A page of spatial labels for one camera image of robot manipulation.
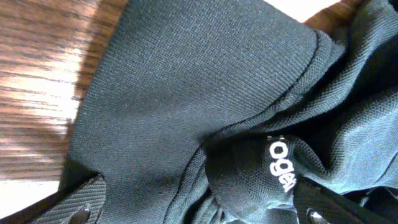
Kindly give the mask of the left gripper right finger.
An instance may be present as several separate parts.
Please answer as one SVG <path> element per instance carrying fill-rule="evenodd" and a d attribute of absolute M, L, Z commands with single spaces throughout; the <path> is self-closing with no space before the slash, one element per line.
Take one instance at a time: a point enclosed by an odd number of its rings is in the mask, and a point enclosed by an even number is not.
<path fill-rule="evenodd" d="M 307 178 L 300 179 L 294 187 L 294 207 L 298 222 L 304 224 L 395 223 Z"/>

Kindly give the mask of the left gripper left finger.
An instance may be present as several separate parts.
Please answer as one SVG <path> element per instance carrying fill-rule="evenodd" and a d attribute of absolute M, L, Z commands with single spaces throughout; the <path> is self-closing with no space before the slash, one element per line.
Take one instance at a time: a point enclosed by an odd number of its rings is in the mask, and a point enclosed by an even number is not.
<path fill-rule="evenodd" d="M 7 223 L 96 223 L 106 200 L 106 182 L 98 175 L 80 185 L 59 190 L 27 208 L 1 219 Z"/>

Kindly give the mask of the black t-shirt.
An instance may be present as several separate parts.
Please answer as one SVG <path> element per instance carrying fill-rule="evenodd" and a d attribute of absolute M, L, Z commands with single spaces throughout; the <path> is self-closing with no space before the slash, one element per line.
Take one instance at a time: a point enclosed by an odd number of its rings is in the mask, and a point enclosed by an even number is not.
<path fill-rule="evenodd" d="M 130 1 L 62 174 L 101 174 L 101 223 L 293 223 L 306 177 L 397 187 L 397 2 L 335 38 L 264 1 Z"/>

